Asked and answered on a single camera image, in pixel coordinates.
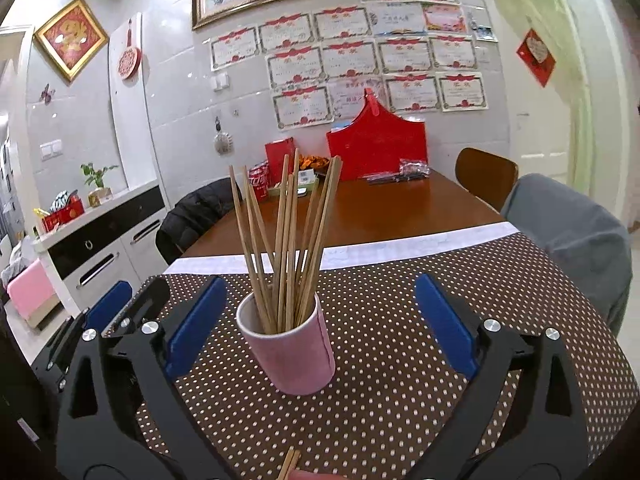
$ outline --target blue gripper pad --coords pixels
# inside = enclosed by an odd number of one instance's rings
[[[428,275],[415,280],[415,297],[450,366],[471,380],[478,371],[478,362],[469,330]]]
[[[225,280],[216,278],[167,342],[164,371],[172,381],[189,373],[225,307]]]
[[[86,314],[84,328],[94,328],[98,333],[102,332],[132,296],[133,290],[129,283],[117,282]]]

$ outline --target metal screw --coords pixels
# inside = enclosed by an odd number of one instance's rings
[[[489,332],[498,332],[498,330],[502,328],[502,325],[500,324],[499,321],[496,321],[495,319],[487,319],[484,322],[484,327]]]
[[[153,334],[154,332],[156,332],[158,330],[158,323],[155,321],[147,321],[143,326],[142,326],[142,332],[145,334]]]
[[[555,328],[547,328],[545,330],[545,335],[553,341],[558,341],[558,339],[560,339],[560,333]]]
[[[92,341],[97,335],[98,333],[95,331],[95,328],[90,328],[89,330],[82,332],[82,339],[84,341]]]

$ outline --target pink cup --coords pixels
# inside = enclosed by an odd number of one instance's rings
[[[290,395],[309,395],[321,390],[335,372],[334,352],[324,324],[320,299],[311,316],[299,327],[281,334],[260,333],[254,294],[238,306],[236,323],[274,386]]]

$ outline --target green plant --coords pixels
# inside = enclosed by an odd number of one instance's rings
[[[94,170],[94,164],[89,162],[88,164],[80,164],[80,168],[82,169],[84,176],[89,177],[84,181],[85,184],[90,186],[95,182],[96,187],[104,187],[104,182],[102,180],[104,178],[104,174],[113,168],[117,168],[117,166],[105,166],[101,170]]]

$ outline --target brown tablecloth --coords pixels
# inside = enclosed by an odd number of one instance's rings
[[[633,372],[587,299],[542,250],[514,234],[423,258],[321,272],[318,293],[336,371],[326,388],[306,397],[281,394],[252,358],[234,318],[250,291],[248,277],[224,276],[228,308],[191,375],[176,385],[241,477],[276,478],[289,446],[301,450],[307,470],[352,480],[404,477],[466,387],[414,307],[415,279],[425,270],[481,317],[527,334],[549,326],[560,331],[582,390],[590,462],[602,452],[638,400]],[[167,280],[171,308],[191,298],[206,276]],[[518,378],[508,375],[476,452],[495,445]],[[150,447],[167,452],[144,405],[138,415]]]

